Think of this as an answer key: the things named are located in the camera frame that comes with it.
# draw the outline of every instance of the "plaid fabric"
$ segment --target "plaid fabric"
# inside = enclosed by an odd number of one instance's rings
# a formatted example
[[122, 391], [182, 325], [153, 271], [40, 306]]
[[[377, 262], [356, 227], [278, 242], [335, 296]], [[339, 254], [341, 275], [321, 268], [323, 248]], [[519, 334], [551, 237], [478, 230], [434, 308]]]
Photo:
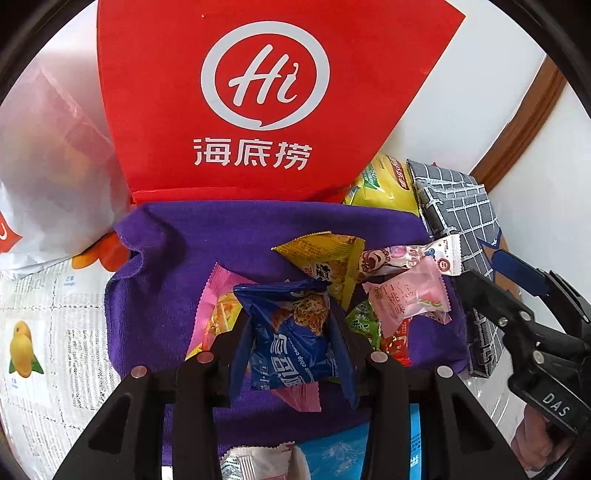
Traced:
[[[482, 250], [495, 244], [500, 227], [484, 186], [466, 174], [408, 161], [424, 221], [434, 238], [460, 233], [462, 265], [493, 279]], [[490, 377], [504, 350], [502, 332], [477, 312], [466, 312], [470, 373]]]

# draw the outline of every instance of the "light blue package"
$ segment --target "light blue package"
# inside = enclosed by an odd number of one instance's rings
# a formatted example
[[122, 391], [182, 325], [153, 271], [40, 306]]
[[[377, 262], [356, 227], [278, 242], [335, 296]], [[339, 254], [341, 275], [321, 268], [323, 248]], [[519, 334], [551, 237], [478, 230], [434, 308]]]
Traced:
[[[369, 423], [330, 437], [300, 443], [311, 480], [359, 480], [365, 458]], [[421, 417], [417, 403], [410, 404], [410, 480], [421, 480]]]

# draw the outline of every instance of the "translucent plastic bag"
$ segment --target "translucent plastic bag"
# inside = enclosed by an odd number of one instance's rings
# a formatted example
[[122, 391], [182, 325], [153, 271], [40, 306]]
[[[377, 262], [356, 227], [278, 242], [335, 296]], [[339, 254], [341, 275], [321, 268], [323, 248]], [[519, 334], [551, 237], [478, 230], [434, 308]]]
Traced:
[[128, 205], [112, 143], [34, 60], [0, 107], [0, 270], [81, 253]]

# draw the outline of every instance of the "human hand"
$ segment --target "human hand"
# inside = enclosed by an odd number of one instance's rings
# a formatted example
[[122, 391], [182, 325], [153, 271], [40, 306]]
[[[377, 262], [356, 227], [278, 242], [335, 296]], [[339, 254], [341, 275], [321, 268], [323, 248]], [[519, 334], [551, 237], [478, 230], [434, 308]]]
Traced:
[[573, 443], [573, 439], [567, 437], [555, 445], [546, 432], [548, 421], [534, 407], [525, 406], [523, 420], [517, 427], [511, 449], [527, 471], [542, 470], [559, 460]]

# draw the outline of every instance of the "white wall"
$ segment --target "white wall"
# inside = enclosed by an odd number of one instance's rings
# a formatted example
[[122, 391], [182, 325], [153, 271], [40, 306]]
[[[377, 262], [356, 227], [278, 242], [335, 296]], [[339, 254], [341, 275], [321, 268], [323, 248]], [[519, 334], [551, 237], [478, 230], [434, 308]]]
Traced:
[[[466, 19], [384, 151], [470, 171], [511, 120], [544, 53], [488, 0], [450, 3]], [[96, 2], [51, 39], [40, 57], [107, 133], [96, 65]]]
[[449, 0], [466, 18], [382, 147], [470, 172], [513, 118], [544, 52], [488, 0]]
[[[591, 300], [591, 119], [567, 85], [524, 155], [491, 192], [507, 243], [518, 257], [554, 270]], [[557, 327], [538, 299], [526, 303]]]

